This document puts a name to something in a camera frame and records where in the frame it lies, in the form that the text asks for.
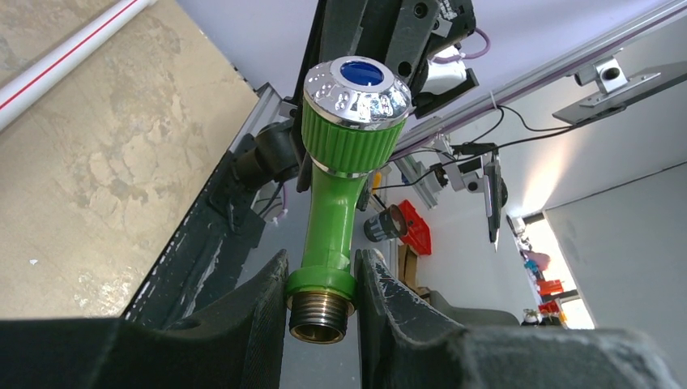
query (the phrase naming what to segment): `blue cap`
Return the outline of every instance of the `blue cap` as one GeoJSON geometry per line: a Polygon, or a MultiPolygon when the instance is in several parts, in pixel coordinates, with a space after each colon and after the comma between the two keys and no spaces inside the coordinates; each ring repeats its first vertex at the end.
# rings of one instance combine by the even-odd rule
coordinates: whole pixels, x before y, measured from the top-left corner
{"type": "Polygon", "coordinates": [[[378,67],[360,61],[344,63],[341,66],[341,75],[348,81],[364,87],[379,85],[384,80],[384,74],[378,67]]]}

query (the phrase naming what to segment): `threaded pipe end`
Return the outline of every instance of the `threaded pipe end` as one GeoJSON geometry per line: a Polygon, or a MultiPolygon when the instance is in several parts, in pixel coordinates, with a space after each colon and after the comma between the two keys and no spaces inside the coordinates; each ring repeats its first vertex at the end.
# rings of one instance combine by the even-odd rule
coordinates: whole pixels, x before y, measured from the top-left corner
{"type": "Polygon", "coordinates": [[[300,292],[291,300],[288,328],[296,339],[315,344],[333,344],[346,336],[352,304],[325,292],[300,292]]]}

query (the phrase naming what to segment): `white pole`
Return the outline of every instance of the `white pole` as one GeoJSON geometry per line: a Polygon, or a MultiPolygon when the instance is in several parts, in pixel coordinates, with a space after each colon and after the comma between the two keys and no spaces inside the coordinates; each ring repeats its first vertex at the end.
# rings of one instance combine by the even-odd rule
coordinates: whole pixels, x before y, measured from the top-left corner
{"type": "Polygon", "coordinates": [[[0,89],[0,132],[115,32],[157,0],[121,0],[0,89]]]}

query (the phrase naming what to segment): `red stripe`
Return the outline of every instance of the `red stripe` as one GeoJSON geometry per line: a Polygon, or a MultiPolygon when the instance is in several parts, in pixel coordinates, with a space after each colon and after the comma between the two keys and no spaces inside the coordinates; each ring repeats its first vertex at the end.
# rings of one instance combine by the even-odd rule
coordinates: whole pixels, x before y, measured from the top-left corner
{"type": "Polygon", "coordinates": [[[93,38],[98,32],[100,32],[100,30],[102,30],[103,28],[105,28],[108,24],[112,23],[113,20],[115,20],[119,15],[121,15],[124,11],[126,11],[127,9],[129,9],[130,6],[133,6],[133,5],[134,5],[136,2],[138,2],[138,1],[139,1],[139,0],[133,0],[132,2],[130,2],[129,4],[127,4],[127,5],[126,5],[124,8],[122,8],[122,10],[119,11],[115,16],[113,16],[113,17],[110,18],[107,22],[105,22],[105,24],[103,24],[102,26],[98,27],[97,30],[95,30],[94,32],[92,32],[91,35],[86,36],[86,37],[83,39],[83,41],[80,41],[78,45],[74,46],[74,48],[72,48],[71,50],[69,50],[65,55],[61,56],[60,59],[58,59],[57,61],[55,61],[55,63],[53,63],[52,65],[50,65],[50,67],[48,67],[48,69],[45,69],[45,70],[44,70],[42,73],[40,73],[35,79],[32,79],[30,83],[27,83],[26,85],[24,85],[23,88],[21,88],[17,93],[15,93],[12,97],[10,97],[9,99],[7,99],[7,101],[5,101],[4,103],[2,103],[2,104],[0,105],[0,109],[5,108],[5,106],[7,106],[8,104],[10,104],[10,103],[11,103],[14,99],[16,99],[19,95],[21,95],[22,93],[24,93],[24,92],[25,92],[27,89],[29,89],[34,83],[38,82],[38,80],[41,79],[41,78],[43,78],[43,76],[47,75],[52,69],[54,69],[57,65],[59,65],[60,62],[64,61],[67,57],[69,57],[70,55],[72,55],[72,53],[73,53],[74,51],[78,50],[79,47],[81,47],[84,43],[88,42],[88,40],[90,40],[91,38],[93,38]]]}

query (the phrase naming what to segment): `beige wall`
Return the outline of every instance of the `beige wall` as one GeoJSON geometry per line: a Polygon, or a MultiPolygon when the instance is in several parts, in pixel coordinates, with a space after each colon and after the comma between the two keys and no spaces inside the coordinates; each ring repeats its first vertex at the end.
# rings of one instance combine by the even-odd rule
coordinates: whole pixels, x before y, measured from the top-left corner
{"type": "MultiPolygon", "coordinates": [[[[0,0],[0,83],[111,4],[0,0]]],[[[256,101],[173,0],[127,24],[0,133],[0,317],[121,312],[256,101]]]]}

